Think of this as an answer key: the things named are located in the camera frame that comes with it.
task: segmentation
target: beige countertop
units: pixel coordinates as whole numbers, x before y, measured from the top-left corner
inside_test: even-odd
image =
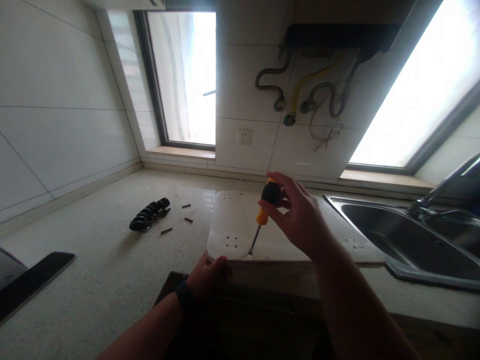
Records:
[[[52,251],[77,254],[58,278],[0,327],[0,358],[97,356],[152,307],[169,272],[194,268],[206,247],[216,192],[262,188],[259,182],[143,169],[0,239],[0,247],[28,266]],[[312,193],[321,196],[323,191]],[[131,232],[133,217],[163,197],[171,202],[166,218],[148,233]],[[186,204],[191,207],[182,209]],[[345,227],[335,226],[342,232],[352,229],[346,221]],[[171,232],[159,236],[169,227]],[[361,271],[393,314],[480,330],[480,294],[402,281],[384,267]],[[319,298],[312,274],[237,274],[234,281]]]

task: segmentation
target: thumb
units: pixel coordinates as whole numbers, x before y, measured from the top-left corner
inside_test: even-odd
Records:
[[[226,263],[227,263],[227,257],[219,256],[208,266],[208,270],[211,273],[217,273],[224,268]]]
[[[285,232],[285,227],[287,224],[287,218],[283,215],[275,205],[269,203],[265,200],[260,200],[258,205],[261,206],[263,210],[265,210],[266,214],[271,217],[271,219],[278,225],[278,227]]]

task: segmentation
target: forearm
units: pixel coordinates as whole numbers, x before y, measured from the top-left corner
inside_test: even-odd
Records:
[[[312,261],[328,331],[340,359],[418,359],[348,252],[327,232]]]
[[[98,358],[162,359],[183,319],[177,294],[172,292],[130,327]]]

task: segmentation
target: screwdriver shaft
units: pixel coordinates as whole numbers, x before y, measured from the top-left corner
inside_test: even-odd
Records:
[[[254,252],[255,242],[257,241],[257,236],[259,235],[261,226],[262,225],[258,225],[258,229],[256,230],[255,237],[253,238],[253,242],[251,243],[251,248],[250,248],[250,250],[248,250],[248,255],[252,255],[253,252]]]

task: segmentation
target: window frame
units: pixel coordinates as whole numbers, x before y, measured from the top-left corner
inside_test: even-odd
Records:
[[[430,134],[405,167],[349,162],[346,169],[414,176],[478,106],[480,106],[480,79]]]
[[[211,7],[187,6],[187,7],[167,7],[167,10],[134,10],[138,39],[140,42],[141,55],[145,65],[148,87],[150,90],[151,102],[153,104],[153,112],[155,114],[158,133],[160,135],[161,146],[169,146],[184,149],[208,150],[215,151],[215,145],[203,144],[198,142],[172,141],[168,139],[167,124],[165,122],[165,113],[162,104],[162,95],[160,92],[159,77],[155,64],[154,51],[152,46],[152,38],[150,36],[150,26],[147,14],[149,12],[168,12],[168,11],[184,11],[184,12],[215,12]]]

